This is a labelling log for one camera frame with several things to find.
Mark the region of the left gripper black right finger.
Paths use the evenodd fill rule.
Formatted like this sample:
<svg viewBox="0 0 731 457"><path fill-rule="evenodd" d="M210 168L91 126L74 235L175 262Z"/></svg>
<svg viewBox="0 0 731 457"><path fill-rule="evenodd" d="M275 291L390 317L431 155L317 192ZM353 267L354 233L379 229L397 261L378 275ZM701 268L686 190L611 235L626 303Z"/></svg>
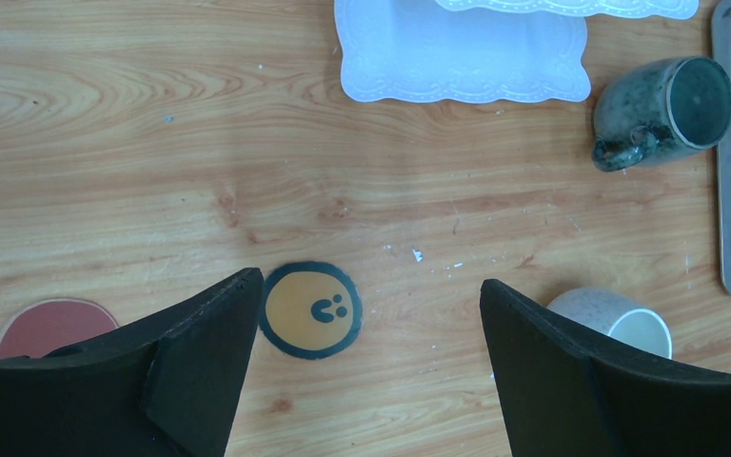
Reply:
<svg viewBox="0 0 731 457"><path fill-rule="evenodd" d="M483 282L484 338L516 456L731 456L731 373L633 348Z"/></svg>

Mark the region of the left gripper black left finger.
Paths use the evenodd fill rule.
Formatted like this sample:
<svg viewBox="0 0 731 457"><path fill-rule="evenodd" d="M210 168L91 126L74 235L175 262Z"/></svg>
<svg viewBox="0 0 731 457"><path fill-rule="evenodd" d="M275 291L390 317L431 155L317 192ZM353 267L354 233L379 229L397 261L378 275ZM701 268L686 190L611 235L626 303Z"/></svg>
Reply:
<svg viewBox="0 0 731 457"><path fill-rule="evenodd" d="M264 278L195 296L41 358L0 360L0 456L221 456Z"/></svg>

